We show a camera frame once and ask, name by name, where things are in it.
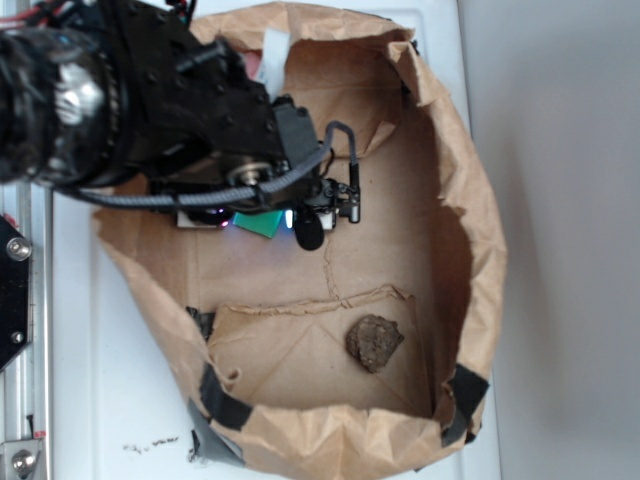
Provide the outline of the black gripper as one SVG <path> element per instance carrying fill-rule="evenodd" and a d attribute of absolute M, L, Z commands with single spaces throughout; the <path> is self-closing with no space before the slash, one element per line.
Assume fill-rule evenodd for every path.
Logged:
<path fill-rule="evenodd" d="M 180 212 L 176 226 L 183 229 L 221 229 L 231 213 L 260 214 L 285 208 L 286 226 L 293 230 L 332 231 L 336 208 L 296 209 L 314 197 L 322 179 L 319 164 L 326 150 L 316 138 L 308 110 L 282 96 L 272 105 L 265 133 L 275 139 L 271 153 L 259 148 L 258 137 L 247 134 L 241 145 L 208 156 L 149 181 L 149 192 L 164 195 Z"/>

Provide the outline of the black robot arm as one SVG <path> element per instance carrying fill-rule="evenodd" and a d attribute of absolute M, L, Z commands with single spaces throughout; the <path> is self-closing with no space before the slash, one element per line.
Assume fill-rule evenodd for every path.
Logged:
<path fill-rule="evenodd" d="M 291 210 L 309 226 L 339 184 L 307 110 L 242 56 L 199 41 L 190 9 L 44 1 L 1 33 L 1 179 L 220 225 Z"/>

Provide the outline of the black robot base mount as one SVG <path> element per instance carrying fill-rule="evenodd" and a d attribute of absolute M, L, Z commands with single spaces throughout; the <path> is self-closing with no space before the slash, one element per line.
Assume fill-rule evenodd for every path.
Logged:
<path fill-rule="evenodd" d="M 1 216 L 1 372 L 31 340 L 30 278 L 33 248 L 5 216 Z"/>

